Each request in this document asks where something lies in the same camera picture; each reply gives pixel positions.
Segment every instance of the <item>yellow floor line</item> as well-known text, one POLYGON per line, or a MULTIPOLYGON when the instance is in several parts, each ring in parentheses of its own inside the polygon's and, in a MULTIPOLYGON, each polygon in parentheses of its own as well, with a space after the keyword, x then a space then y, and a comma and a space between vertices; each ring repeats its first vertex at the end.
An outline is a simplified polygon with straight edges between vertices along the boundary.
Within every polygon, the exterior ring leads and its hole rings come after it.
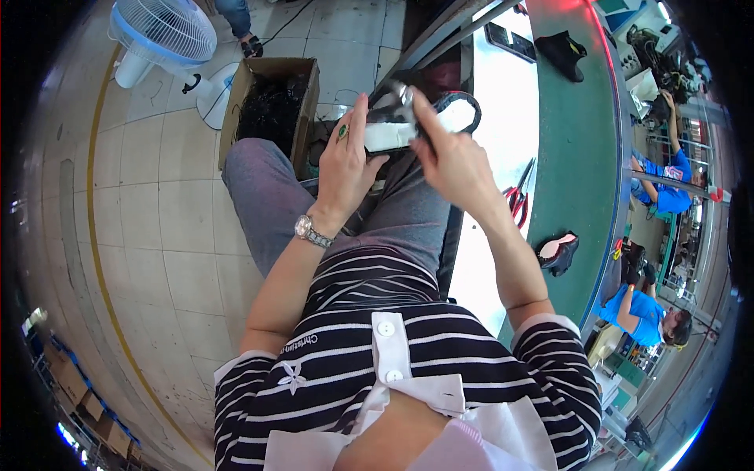
POLYGON ((89 139, 89 161, 87 163, 87 213, 89 215, 89 237, 92 243, 91 245, 92 256, 94 257, 94 269, 97 272, 97 280, 100 282, 100 291, 102 292, 102 297, 105 300, 107 312, 110 315, 110 322, 112 322, 112 326, 115 329, 115 334, 118 335, 118 340, 121 342, 121 346, 123 347, 123 351, 126 354, 126 358, 128 358, 128 362, 136 372, 136 376, 139 378, 142 386, 144 386, 146 392, 149 393, 149 397, 151 397, 152 400, 155 401, 155 405, 163 414, 163 416, 165 416, 165 419, 168 421, 168 423, 173 426, 173 428, 178 432, 179 435, 181 435, 181 438, 186 440, 188 446, 190 446, 196 452, 196 454, 201 457, 202 460, 207 462, 207 465, 209 467, 213 467, 212 462, 208 460, 207 457, 205 457, 198 448, 196 448, 196 445, 194 445, 194 443, 186 436, 183 430, 181 430, 181 427, 176 424, 176 421, 173 420, 170 414, 167 413, 165 407, 163 407, 163 405, 160 403, 160 399, 157 398, 155 391, 152 390, 151 386, 149 386, 149 382, 147 382, 146 378, 144 378, 144 374, 136 364, 136 360, 133 358, 131 349, 128 347, 128 343, 126 343, 126 338, 123 336, 123 329, 121 329, 121 324, 118 323, 118 318, 115 316, 115 310, 112 308, 110 292, 107 290, 105 276, 103 275, 102 271, 100 247, 97 245, 97 231, 95 231, 94 229, 94 149, 97 146, 97 132, 100 128, 100 117, 102 115, 102 107, 105 104, 107 84, 110 82, 110 72, 112 71, 112 67, 115 64, 115 60, 118 58, 118 54, 120 52, 121 45, 118 45, 115 48, 115 51, 113 51, 112 53, 110 64, 105 72, 105 76, 102 79, 102 87, 100 88, 100 95, 97 97, 97 106, 94 108, 94 120, 92 121, 92 131, 89 139))

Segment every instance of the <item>fan base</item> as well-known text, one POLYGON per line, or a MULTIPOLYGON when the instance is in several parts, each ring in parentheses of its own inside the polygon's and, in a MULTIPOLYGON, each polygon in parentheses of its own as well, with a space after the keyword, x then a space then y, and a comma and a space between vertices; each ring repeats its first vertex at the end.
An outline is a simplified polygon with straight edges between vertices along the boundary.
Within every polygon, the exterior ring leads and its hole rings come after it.
POLYGON ((199 96, 196 99, 196 108, 201 119, 214 130, 222 129, 222 121, 225 119, 225 110, 228 108, 232 81, 238 70, 238 64, 237 62, 230 63, 217 71, 210 78, 213 92, 209 96, 199 96))

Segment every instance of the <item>red scissors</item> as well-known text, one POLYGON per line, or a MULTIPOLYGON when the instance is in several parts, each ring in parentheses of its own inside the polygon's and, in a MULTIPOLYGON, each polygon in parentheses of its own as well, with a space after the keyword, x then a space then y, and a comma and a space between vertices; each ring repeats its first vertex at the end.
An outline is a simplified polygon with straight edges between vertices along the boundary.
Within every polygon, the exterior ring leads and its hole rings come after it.
POLYGON ((513 215, 513 223, 521 229, 526 217, 529 215, 529 193, 525 190, 528 184, 529 176, 532 174, 532 168, 536 159, 531 159, 526 169, 521 175, 518 186, 511 186, 503 193, 510 207, 510 214, 513 215))

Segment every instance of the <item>embroidered flower logo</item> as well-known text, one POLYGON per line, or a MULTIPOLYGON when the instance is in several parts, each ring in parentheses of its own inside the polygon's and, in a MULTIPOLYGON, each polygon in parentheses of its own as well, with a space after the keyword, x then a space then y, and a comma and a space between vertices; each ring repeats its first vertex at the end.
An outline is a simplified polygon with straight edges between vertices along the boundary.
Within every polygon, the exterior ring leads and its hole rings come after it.
POLYGON ((277 384, 279 386, 282 386, 283 384, 290 384, 290 395, 296 394, 296 389, 299 387, 300 384, 304 384, 306 382, 306 378, 301 376, 299 373, 301 373, 301 363, 297 364, 294 368, 291 368, 290 365, 286 362, 280 362, 283 364, 283 369, 285 370, 287 376, 283 376, 277 384))

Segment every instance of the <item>gold ring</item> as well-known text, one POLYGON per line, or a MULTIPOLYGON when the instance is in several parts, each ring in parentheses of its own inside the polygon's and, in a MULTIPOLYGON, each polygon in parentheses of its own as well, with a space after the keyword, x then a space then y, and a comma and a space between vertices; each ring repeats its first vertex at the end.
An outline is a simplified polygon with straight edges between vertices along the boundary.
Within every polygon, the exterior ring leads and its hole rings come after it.
POLYGON ((346 137, 348 137, 348 125, 343 124, 338 130, 338 139, 336 140, 336 143, 341 142, 346 137))

